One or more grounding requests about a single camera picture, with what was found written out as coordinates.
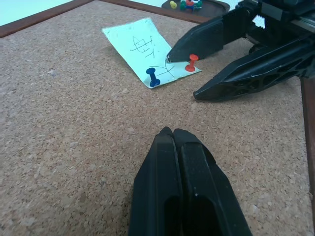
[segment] push pin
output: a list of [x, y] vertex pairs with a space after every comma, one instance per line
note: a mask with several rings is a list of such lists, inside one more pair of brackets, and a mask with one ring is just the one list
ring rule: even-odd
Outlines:
[[189, 59], [190, 59], [189, 65], [187, 65], [185, 67], [185, 70], [189, 71], [189, 72], [194, 72], [195, 71], [195, 67], [193, 66], [193, 64], [195, 63], [196, 60], [198, 60], [198, 56], [195, 55], [195, 54], [191, 54], [189, 56]]
[[147, 69], [147, 74], [151, 77], [150, 87], [155, 87], [161, 83], [159, 79], [156, 78], [156, 75], [154, 74], [156, 70], [154, 68]]

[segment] wooden frame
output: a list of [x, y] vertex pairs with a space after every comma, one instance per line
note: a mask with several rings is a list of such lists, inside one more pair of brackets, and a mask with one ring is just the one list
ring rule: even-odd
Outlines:
[[[73, 0], [60, 6], [48, 9], [46, 11], [34, 14], [32, 16], [23, 18], [21, 20], [6, 24], [0, 27], [0, 37], [8, 36], [12, 33], [25, 29], [29, 26], [33, 26], [37, 23], [43, 22], [54, 16], [60, 15], [79, 6], [92, 2], [93, 0]], [[186, 14], [181, 12], [175, 12], [160, 7], [150, 6], [142, 3], [133, 2], [130, 0], [100, 0], [109, 2], [116, 5], [126, 6], [142, 11], [155, 13], [158, 15], [168, 16], [184, 21], [193, 23], [203, 23], [208, 21], [209, 18], [196, 16], [192, 14]], [[304, 111], [304, 123], [305, 123], [305, 136], [306, 136], [306, 148], [310, 178], [310, 192], [313, 197], [315, 196], [315, 79], [301, 80], [303, 111]], [[315, 228], [315, 202], [312, 200], [313, 209], [313, 224]]]

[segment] robotic arm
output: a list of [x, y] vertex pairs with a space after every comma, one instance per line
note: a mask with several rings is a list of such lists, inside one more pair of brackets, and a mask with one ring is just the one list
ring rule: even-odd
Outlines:
[[[265, 28], [252, 20], [264, 17]], [[224, 68], [193, 93], [197, 100], [225, 101], [259, 92], [293, 76], [315, 73], [313, 0], [244, 0], [227, 14], [189, 30], [167, 55], [169, 62], [204, 59], [239, 38], [254, 45], [249, 55]]]

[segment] red push pin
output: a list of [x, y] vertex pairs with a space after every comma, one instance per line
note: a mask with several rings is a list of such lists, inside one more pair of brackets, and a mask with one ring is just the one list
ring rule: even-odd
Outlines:
[[189, 59], [190, 59], [189, 65], [187, 65], [185, 67], [185, 70], [189, 71], [189, 72], [194, 72], [195, 71], [195, 67], [193, 66], [193, 64], [195, 63], [196, 60], [198, 60], [198, 56], [195, 55], [195, 54], [191, 54], [189, 56]]

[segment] yellow push pin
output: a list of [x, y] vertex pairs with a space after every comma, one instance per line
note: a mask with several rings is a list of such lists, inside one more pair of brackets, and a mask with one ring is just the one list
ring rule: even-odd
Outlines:
[[173, 9], [177, 8], [177, 4], [174, 1], [170, 1], [169, 4], [171, 5]]

